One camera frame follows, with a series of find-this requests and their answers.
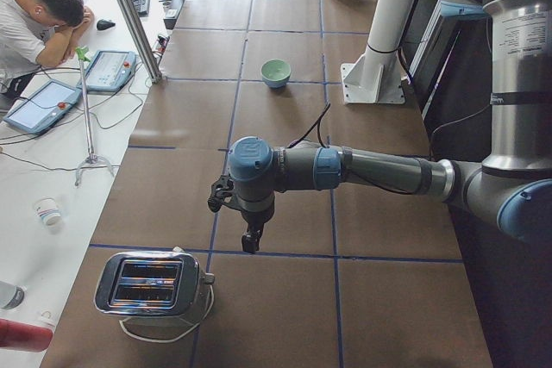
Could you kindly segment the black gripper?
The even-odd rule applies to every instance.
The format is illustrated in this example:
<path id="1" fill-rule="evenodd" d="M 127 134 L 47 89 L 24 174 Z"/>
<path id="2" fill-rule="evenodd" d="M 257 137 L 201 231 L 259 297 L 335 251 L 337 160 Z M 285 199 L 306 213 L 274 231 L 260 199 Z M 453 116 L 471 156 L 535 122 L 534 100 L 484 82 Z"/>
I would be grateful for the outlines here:
<path id="1" fill-rule="evenodd" d="M 274 206 L 257 212 L 248 210 L 243 210 L 241 212 L 241 217 L 247 223 L 246 233 L 241 236 L 243 252 L 257 253 L 259 251 L 264 225 L 272 219 L 273 214 Z"/>

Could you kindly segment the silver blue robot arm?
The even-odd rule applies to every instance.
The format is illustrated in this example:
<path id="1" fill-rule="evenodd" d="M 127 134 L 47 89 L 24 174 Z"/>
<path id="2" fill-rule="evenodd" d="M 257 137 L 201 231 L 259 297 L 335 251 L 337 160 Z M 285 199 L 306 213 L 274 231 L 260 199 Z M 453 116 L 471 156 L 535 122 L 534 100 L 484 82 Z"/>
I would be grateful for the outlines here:
<path id="1" fill-rule="evenodd" d="M 480 163 L 437 162 L 297 140 L 250 136 L 228 155 L 209 207 L 238 210 L 245 252 L 259 248 L 274 196 L 344 182 L 428 195 L 465 209 L 530 246 L 551 245 L 551 0 L 442 0 L 444 16 L 492 19 L 492 145 Z"/>

